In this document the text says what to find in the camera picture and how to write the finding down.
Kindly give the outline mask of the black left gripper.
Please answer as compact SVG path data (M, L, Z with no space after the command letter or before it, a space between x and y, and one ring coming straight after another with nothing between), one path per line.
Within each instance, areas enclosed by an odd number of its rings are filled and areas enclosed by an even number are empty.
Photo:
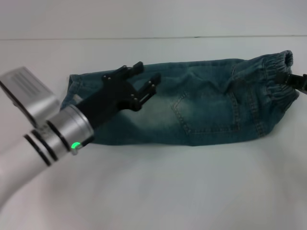
M102 77L103 87L84 99L76 107L85 115L92 127L98 127L125 109L139 111L161 83L161 74L153 75L138 91L127 79L144 72L141 61L132 67L123 66Z

